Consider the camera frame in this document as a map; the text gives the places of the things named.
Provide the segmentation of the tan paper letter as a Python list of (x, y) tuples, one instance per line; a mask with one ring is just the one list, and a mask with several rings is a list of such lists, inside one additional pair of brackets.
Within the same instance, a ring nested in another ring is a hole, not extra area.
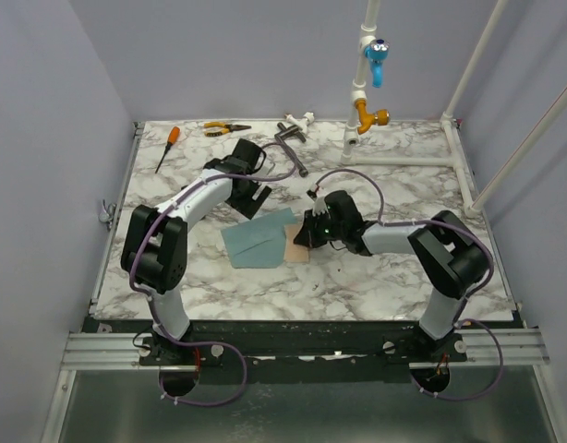
[(295, 238), (299, 234), (300, 224), (288, 224), (284, 226), (285, 249), (283, 260), (287, 263), (308, 263), (309, 252), (305, 246), (297, 245)]

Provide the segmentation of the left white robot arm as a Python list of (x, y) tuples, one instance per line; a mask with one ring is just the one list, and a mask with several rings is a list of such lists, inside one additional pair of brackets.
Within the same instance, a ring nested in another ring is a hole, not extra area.
[(187, 316), (178, 286), (187, 269), (192, 227), (225, 203), (252, 219), (271, 193), (256, 174), (266, 159), (259, 145), (240, 139), (233, 152), (207, 162), (200, 176), (157, 207), (137, 206), (131, 214), (121, 255), (132, 290), (146, 297), (153, 330), (164, 337), (161, 353), (174, 365), (192, 355)]

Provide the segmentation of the teal paper envelope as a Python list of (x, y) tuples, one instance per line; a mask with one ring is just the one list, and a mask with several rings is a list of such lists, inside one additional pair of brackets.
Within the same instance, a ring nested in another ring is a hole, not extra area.
[(296, 224), (290, 208), (221, 230), (224, 246), (234, 269), (275, 269), (284, 262), (284, 227)]

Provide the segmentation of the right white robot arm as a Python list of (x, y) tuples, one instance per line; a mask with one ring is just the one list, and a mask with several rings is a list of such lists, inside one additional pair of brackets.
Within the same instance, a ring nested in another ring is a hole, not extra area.
[(315, 249), (340, 242), (359, 256), (407, 254), (417, 257), (432, 285), (413, 339), (415, 355), (426, 362), (446, 351), (446, 338), (474, 291), (494, 272), (487, 247), (451, 211), (429, 220), (383, 223), (363, 218), (345, 191), (317, 198), (306, 210), (294, 243)]

